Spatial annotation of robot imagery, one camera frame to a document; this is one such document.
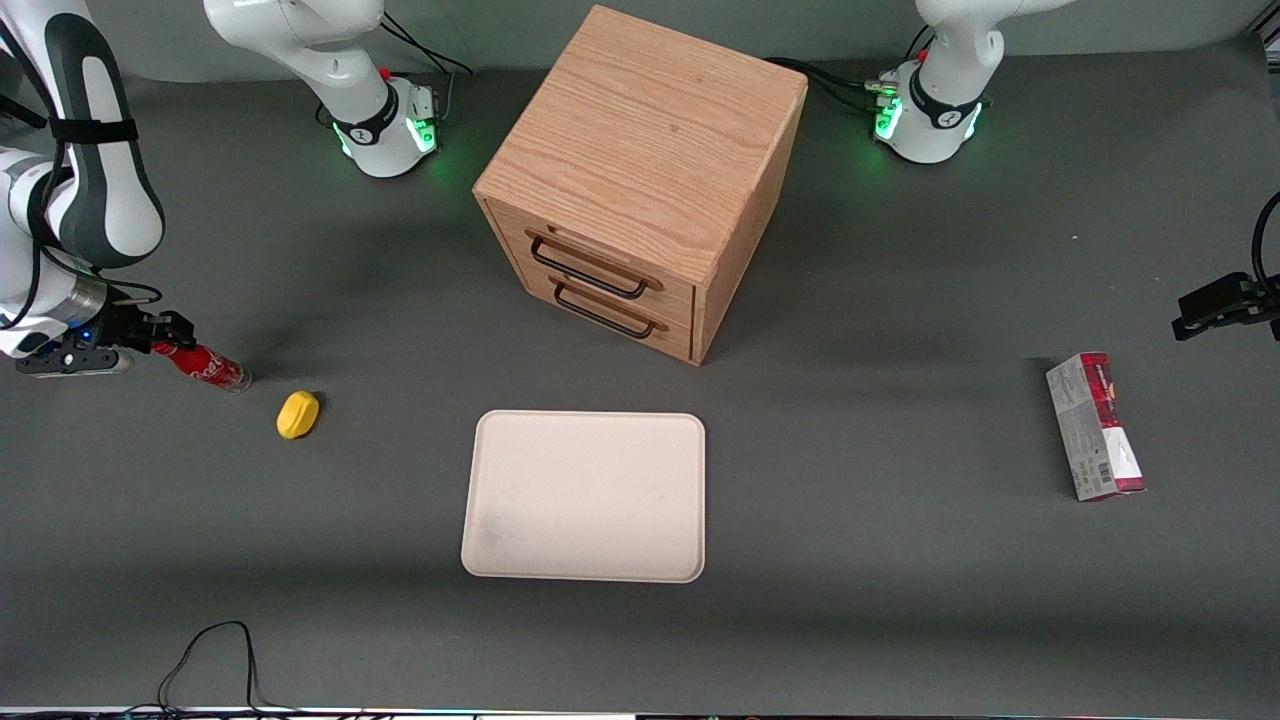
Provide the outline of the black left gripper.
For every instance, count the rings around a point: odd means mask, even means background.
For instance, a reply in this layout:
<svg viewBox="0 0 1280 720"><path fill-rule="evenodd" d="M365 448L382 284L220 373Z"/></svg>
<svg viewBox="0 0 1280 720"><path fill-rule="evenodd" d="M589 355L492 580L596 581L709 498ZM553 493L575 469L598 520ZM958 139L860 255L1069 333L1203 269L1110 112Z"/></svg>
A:
<svg viewBox="0 0 1280 720"><path fill-rule="evenodd" d="M1233 272L1179 299L1180 314L1171 322L1176 341L1185 342L1204 332L1265 323L1280 341L1279 291L1274 278L1253 279Z"/></svg>

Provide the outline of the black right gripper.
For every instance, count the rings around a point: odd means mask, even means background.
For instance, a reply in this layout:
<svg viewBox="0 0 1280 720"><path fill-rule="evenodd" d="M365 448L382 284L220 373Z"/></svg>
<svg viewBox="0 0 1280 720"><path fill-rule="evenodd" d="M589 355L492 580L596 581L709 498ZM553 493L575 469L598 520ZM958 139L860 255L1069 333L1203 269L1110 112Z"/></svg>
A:
<svg viewBox="0 0 1280 720"><path fill-rule="evenodd" d="M72 327L38 348L122 348L134 361L155 354L154 343L196 343L195 325L177 311L146 313L136 305L109 304L83 325Z"/></svg>

